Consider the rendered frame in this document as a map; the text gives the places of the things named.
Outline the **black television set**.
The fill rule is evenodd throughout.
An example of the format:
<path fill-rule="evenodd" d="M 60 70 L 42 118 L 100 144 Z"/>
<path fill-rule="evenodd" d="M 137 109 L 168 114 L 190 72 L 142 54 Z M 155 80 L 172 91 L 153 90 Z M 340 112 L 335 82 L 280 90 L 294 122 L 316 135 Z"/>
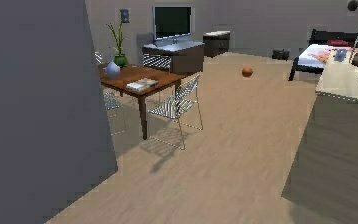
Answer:
<path fill-rule="evenodd" d="M 153 30 L 156 40 L 189 35 L 192 8 L 189 6 L 154 6 Z"/>

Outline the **brown wooden dining table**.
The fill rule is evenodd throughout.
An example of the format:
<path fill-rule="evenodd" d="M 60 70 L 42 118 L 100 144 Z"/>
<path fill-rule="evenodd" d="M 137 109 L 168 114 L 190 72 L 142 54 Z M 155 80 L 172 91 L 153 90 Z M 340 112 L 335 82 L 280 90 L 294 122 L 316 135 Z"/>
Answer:
<path fill-rule="evenodd" d="M 185 75 L 130 64 L 121 68 L 120 74 L 117 77 L 110 78 L 104 71 L 105 67 L 106 64 L 100 64 L 98 66 L 101 84 L 107 88 L 119 91 L 120 94 L 126 94 L 138 100 L 143 139 L 146 140 L 148 135 L 146 98 L 171 86 L 178 88 L 181 85 L 181 80 L 185 78 Z M 126 87 L 128 83 L 143 78 L 156 80 L 158 84 L 140 92 L 130 90 Z"/>

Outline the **green potted house plant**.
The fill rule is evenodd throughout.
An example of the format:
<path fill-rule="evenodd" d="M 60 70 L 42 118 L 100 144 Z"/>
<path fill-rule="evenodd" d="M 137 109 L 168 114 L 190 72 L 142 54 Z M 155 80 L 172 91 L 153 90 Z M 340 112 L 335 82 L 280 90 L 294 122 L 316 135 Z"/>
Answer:
<path fill-rule="evenodd" d="M 107 23 L 106 26 L 110 30 L 110 33 L 112 34 L 113 39 L 115 41 L 115 55 L 113 57 L 113 61 L 120 68 L 126 67 L 128 65 L 128 60 L 123 50 L 123 23 L 119 23 L 118 30 L 115 30 L 114 25 L 112 23 Z"/>

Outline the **cream and brown cabinet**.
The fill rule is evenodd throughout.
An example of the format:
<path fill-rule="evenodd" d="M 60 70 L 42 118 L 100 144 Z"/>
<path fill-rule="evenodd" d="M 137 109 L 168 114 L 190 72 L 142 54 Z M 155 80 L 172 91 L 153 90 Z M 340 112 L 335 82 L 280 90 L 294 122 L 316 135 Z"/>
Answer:
<path fill-rule="evenodd" d="M 358 67 L 331 52 L 282 197 L 337 224 L 358 224 Z"/>

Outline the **dark brown side cabinet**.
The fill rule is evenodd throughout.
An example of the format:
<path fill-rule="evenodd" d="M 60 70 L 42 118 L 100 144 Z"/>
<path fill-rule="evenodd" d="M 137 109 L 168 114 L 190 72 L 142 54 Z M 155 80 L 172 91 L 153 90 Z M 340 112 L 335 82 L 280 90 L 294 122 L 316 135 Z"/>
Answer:
<path fill-rule="evenodd" d="M 213 31 L 203 35 L 204 54 L 215 57 L 229 50 L 230 31 Z"/>

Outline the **white book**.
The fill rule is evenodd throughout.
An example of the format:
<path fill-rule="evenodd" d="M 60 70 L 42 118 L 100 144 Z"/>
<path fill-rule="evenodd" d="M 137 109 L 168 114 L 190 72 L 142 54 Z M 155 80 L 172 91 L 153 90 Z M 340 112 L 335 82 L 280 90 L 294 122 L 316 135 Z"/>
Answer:
<path fill-rule="evenodd" d="M 149 78 L 143 78 L 140 80 L 137 80 L 135 82 L 128 83 L 126 85 L 127 89 L 133 90 L 133 91 L 143 91 L 147 88 L 156 86 L 158 84 L 157 80 L 149 79 Z"/>

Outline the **pale blue vase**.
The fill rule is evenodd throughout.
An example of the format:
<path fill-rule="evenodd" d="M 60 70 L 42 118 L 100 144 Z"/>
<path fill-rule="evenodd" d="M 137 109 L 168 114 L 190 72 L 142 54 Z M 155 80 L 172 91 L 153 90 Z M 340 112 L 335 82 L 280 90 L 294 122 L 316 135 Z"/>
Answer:
<path fill-rule="evenodd" d="M 120 67 L 114 61 L 109 62 L 103 70 L 110 78 L 116 78 L 120 74 Z"/>

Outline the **black frame bed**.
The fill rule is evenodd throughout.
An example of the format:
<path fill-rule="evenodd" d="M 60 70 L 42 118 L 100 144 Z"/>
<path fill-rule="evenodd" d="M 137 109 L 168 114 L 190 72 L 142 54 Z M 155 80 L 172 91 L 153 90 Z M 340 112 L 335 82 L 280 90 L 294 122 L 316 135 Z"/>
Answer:
<path fill-rule="evenodd" d="M 329 46 L 327 45 L 328 40 L 344 40 L 349 43 L 349 47 Z M 321 74 L 324 71 L 327 55 L 331 50 L 352 48 L 353 46 L 358 48 L 358 33 L 313 29 L 308 40 L 308 47 L 293 60 L 288 80 L 293 81 L 297 71 Z"/>

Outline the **small black box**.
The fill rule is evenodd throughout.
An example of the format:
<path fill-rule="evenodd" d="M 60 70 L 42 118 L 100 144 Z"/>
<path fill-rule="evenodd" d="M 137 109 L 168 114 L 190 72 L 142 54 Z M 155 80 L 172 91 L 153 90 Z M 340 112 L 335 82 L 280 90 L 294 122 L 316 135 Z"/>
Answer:
<path fill-rule="evenodd" d="M 274 49 L 272 53 L 272 58 L 277 60 L 285 60 L 289 59 L 290 52 L 285 49 Z"/>

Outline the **dark brown television stand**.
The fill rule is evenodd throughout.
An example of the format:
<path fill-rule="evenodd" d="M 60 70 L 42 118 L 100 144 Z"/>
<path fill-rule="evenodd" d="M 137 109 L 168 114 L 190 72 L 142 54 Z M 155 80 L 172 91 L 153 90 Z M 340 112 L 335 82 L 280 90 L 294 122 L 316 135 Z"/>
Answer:
<path fill-rule="evenodd" d="M 203 71 L 204 43 L 187 41 L 165 46 L 144 45 L 142 53 L 170 56 L 171 73 L 192 75 Z"/>

